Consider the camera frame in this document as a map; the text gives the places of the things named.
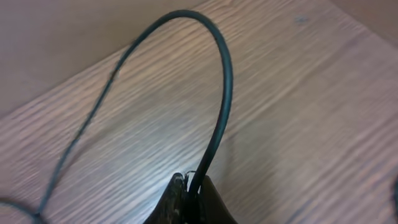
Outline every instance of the wooden table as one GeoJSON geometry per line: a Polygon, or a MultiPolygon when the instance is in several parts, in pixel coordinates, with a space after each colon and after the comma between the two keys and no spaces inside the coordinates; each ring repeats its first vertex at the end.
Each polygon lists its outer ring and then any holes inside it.
{"type": "MultiPolygon", "coordinates": [[[[207,1],[195,10],[218,24],[233,57],[233,109],[208,174],[237,221],[394,223],[397,49],[325,0],[207,1]]],[[[38,205],[121,53],[0,120],[0,196],[38,205]]],[[[121,70],[44,215],[141,223],[171,175],[198,165],[221,81],[205,28],[179,19],[158,30],[121,70]]]]}

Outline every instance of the wooden surface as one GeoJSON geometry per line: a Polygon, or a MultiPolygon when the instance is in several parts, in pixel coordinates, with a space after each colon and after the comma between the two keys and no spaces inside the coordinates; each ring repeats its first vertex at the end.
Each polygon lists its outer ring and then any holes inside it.
{"type": "MultiPolygon", "coordinates": [[[[233,216],[394,223],[398,51],[329,1],[208,1],[195,9],[218,24],[233,57],[233,109],[208,173],[233,216]]],[[[0,121],[0,196],[38,205],[120,54],[0,121]]],[[[52,223],[141,223],[171,175],[196,168],[221,81],[204,28],[186,19],[161,28],[121,70],[44,215],[52,223]]]]}
{"type": "Polygon", "coordinates": [[[398,47],[397,0],[331,0],[343,11],[398,47]]]}
{"type": "Polygon", "coordinates": [[[0,1],[0,118],[203,0],[0,1]]]}

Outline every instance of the beige wall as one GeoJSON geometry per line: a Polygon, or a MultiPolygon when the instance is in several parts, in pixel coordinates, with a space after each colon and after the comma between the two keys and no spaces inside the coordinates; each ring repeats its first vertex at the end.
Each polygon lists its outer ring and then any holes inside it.
{"type": "Polygon", "coordinates": [[[0,116],[124,47],[162,14],[202,1],[1,1],[0,116]]]}

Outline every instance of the rubber cable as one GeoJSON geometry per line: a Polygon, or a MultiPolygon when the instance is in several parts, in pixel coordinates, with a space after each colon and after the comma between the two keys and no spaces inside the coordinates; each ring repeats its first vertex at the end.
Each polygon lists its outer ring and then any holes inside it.
{"type": "Polygon", "coordinates": [[[54,171],[52,173],[52,176],[50,178],[50,181],[48,183],[48,186],[45,190],[44,196],[42,197],[39,207],[35,212],[32,212],[32,210],[23,203],[15,203],[11,200],[1,198],[0,199],[0,204],[5,205],[8,207],[15,208],[16,210],[19,210],[20,212],[26,214],[27,216],[31,217],[33,223],[44,223],[43,218],[41,217],[41,214],[44,211],[44,208],[46,207],[47,202],[50,199],[50,196],[55,188],[55,185],[57,183],[59,173],[62,169],[63,164],[65,163],[65,160],[67,159],[69,153],[72,151],[73,147],[76,145],[76,143],[79,141],[81,135],[85,132],[85,129],[88,127],[90,124],[91,120],[93,119],[94,115],[100,108],[106,94],[108,93],[109,89],[111,88],[112,82],[116,78],[116,75],[120,71],[121,67],[123,66],[124,62],[126,59],[131,55],[131,53],[134,51],[134,49],[143,41],[145,40],[153,31],[155,31],[158,27],[161,25],[165,24],[166,22],[176,19],[179,17],[186,17],[186,18],[191,18],[195,19],[198,22],[202,23],[213,35],[216,44],[220,50],[220,55],[221,55],[221,63],[223,65],[223,98],[221,101],[221,108],[220,112],[218,115],[218,120],[216,123],[215,130],[213,131],[213,135],[210,139],[209,145],[205,151],[205,154],[202,157],[202,160],[200,161],[200,164],[198,166],[197,171],[195,172],[195,175],[193,176],[192,183],[190,185],[189,192],[192,195],[196,195],[198,193],[198,189],[203,182],[203,179],[205,177],[205,174],[210,166],[211,161],[213,160],[215,153],[217,151],[218,146],[220,145],[221,138],[223,136],[226,123],[228,120],[229,116],[229,111],[231,109],[231,103],[232,103],[232,90],[233,90],[233,68],[232,68],[232,63],[231,63],[231,56],[229,54],[229,50],[227,48],[226,42],[224,40],[224,37],[221,35],[221,32],[218,30],[218,28],[212,23],[212,21],[207,18],[206,16],[200,14],[199,12],[195,11],[189,11],[189,10],[177,10],[170,12],[164,16],[162,16],[160,19],[155,21],[152,25],[150,25],[133,43],[132,45],[125,51],[125,53],[122,55],[120,58],[119,62],[116,64],[116,67],[114,70],[111,72],[110,78],[108,82],[105,84],[105,87],[103,91],[101,92],[100,96],[96,100],[96,103],[91,110],[91,112],[88,114],[85,122],[82,124],[80,129],[77,131],[75,137],[73,138],[72,142],[69,144],[69,146],[65,149],[65,151],[62,154],[62,157],[60,158],[59,162],[54,168],[54,171]]]}

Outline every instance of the dark leather object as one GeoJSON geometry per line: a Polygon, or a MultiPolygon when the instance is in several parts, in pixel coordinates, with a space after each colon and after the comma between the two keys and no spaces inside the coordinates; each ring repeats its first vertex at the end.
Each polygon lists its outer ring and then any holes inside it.
{"type": "Polygon", "coordinates": [[[154,211],[144,223],[236,224],[207,175],[195,198],[188,197],[187,182],[182,174],[174,174],[154,211]]]}

